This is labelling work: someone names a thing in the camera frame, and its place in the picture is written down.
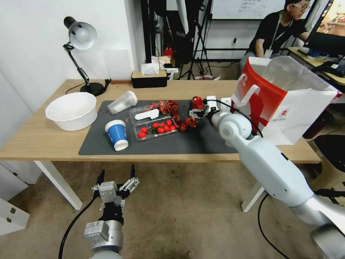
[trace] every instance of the desk lamp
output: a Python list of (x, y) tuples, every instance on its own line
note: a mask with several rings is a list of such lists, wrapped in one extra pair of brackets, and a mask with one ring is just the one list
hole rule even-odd
[(107, 90), (110, 80), (105, 80), (105, 86), (100, 83), (89, 83), (89, 76), (81, 67), (79, 67), (78, 63), (71, 54), (71, 51), (74, 48), (86, 50), (94, 45), (97, 38), (95, 28), (88, 23), (77, 22), (73, 17), (70, 16), (64, 19), (64, 25), (68, 29), (69, 42), (63, 45), (63, 47), (77, 67), (79, 74), (85, 80), (85, 85), (81, 87), (80, 91), (91, 93), (94, 96), (104, 93)]

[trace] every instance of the black t-shirt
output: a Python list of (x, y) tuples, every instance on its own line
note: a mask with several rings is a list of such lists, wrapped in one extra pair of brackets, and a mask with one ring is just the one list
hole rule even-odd
[[(250, 43), (248, 51), (252, 51), (255, 53), (255, 44), (257, 39), (265, 40), (263, 43), (264, 53), (267, 49), (270, 48), (274, 32), (276, 31), (277, 24), (279, 21), (279, 13), (280, 12), (271, 13), (261, 21), (258, 31), (256, 32), (254, 39)], [(301, 20), (292, 21), (290, 26), (288, 25), (286, 27), (279, 23), (275, 39), (279, 37), (282, 33), (284, 34), (279, 39), (274, 41), (272, 46), (273, 53), (278, 53), (283, 43), (285, 43), (285, 41), (287, 41), (291, 35), (293, 35), (294, 37), (298, 37), (300, 34), (306, 31), (307, 30), (305, 29), (304, 22)]]

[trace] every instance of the plastic cup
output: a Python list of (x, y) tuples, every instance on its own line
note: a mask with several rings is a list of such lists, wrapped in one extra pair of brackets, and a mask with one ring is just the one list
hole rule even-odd
[(127, 91), (124, 95), (117, 98), (111, 104), (108, 105), (108, 109), (112, 114), (119, 113), (131, 106), (135, 106), (138, 103), (138, 99), (135, 93)]
[(113, 120), (106, 124), (105, 132), (108, 133), (115, 151), (128, 147), (126, 124), (121, 120)]

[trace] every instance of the person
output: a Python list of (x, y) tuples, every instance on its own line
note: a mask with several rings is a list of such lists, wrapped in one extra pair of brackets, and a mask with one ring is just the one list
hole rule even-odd
[(284, 10), (271, 13), (261, 21), (249, 49), (240, 61), (238, 77), (249, 57), (274, 58), (280, 56), (279, 49), (291, 35), (303, 41), (307, 40), (309, 32), (300, 19), (309, 9), (309, 3), (309, 0), (286, 0)]

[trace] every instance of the gray desk mat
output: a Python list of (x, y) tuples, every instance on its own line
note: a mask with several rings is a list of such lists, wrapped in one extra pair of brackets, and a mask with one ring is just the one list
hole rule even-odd
[[(154, 154), (228, 154), (237, 153), (232, 147), (227, 147), (219, 133), (210, 125), (207, 119), (199, 120), (196, 129), (188, 129), (181, 133), (176, 132), (147, 141), (137, 141), (134, 135), (131, 121), (126, 122), (129, 117), (128, 108), (116, 115), (112, 115), (107, 105), (112, 101), (103, 101), (95, 122), (91, 125), (89, 132), (79, 150), (79, 155), (154, 155)], [(136, 107), (154, 103), (156, 100), (138, 101)], [(180, 117), (186, 118), (190, 101), (179, 100)], [(111, 145), (108, 134), (105, 132), (105, 125), (112, 120), (119, 119), (126, 123), (128, 148), (115, 151)]]

